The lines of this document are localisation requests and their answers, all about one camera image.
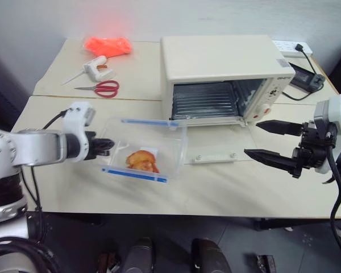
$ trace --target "plastic food container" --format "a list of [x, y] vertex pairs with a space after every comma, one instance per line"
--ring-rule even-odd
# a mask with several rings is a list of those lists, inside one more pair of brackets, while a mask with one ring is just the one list
[[[115, 145], [110, 156], [98, 156], [96, 164], [103, 172], [164, 183], [183, 165], [186, 135], [187, 127], [176, 121], [110, 118], [101, 137]], [[139, 150], [154, 154], [159, 173], [127, 168], [126, 158]]]

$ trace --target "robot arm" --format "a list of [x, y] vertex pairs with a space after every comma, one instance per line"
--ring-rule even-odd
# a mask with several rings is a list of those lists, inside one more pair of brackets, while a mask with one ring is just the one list
[[20, 187], [21, 166], [56, 164], [110, 155], [114, 145], [109, 139], [94, 138], [85, 131], [95, 110], [88, 102], [75, 102], [65, 112], [62, 131], [23, 130], [9, 133], [0, 130], [0, 222], [26, 211], [26, 199]]
[[317, 103], [314, 122], [297, 124], [285, 121], [264, 121], [256, 126], [275, 134], [302, 135], [299, 147], [292, 158], [267, 150], [244, 150], [251, 158], [265, 165], [288, 171], [299, 178], [303, 168], [315, 168], [316, 172], [330, 170], [326, 148], [332, 153], [341, 175], [341, 95]]
[[69, 159], [79, 162], [109, 155], [113, 142], [94, 139], [94, 132], [85, 132], [95, 115], [88, 102], [75, 102], [63, 119], [63, 130], [23, 130], [8, 133], [0, 130], [0, 179], [16, 175], [20, 166], [55, 164]]

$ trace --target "power strip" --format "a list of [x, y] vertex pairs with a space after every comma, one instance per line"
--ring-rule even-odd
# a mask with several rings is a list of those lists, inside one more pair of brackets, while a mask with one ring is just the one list
[[305, 42], [289, 42], [289, 41], [273, 41], [279, 51], [284, 57], [298, 57], [304, 58], [302, 52], [296, 51], [296, 45], [301, 44], [303, 46], [303, 51], [309, 57], [312, 55], [312, 49]]

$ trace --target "red scissors handle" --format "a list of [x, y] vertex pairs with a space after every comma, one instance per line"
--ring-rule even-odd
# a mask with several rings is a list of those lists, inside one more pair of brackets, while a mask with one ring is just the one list
[[103, 81], [96, 85], [95, 93], [103, 98], [113, 98], [118, 94], [119, 87], [120, 85], [117, 81]]

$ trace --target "oven control knob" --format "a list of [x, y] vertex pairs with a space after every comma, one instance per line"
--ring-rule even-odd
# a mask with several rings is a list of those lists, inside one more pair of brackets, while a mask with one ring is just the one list
[[262, 116], [268, 114], [270, 111], [271, 111], [271, 105], [270, 104], [262, 104], [256, 108], [256, 115], [258, 115], [259, 117], [262, 117]]

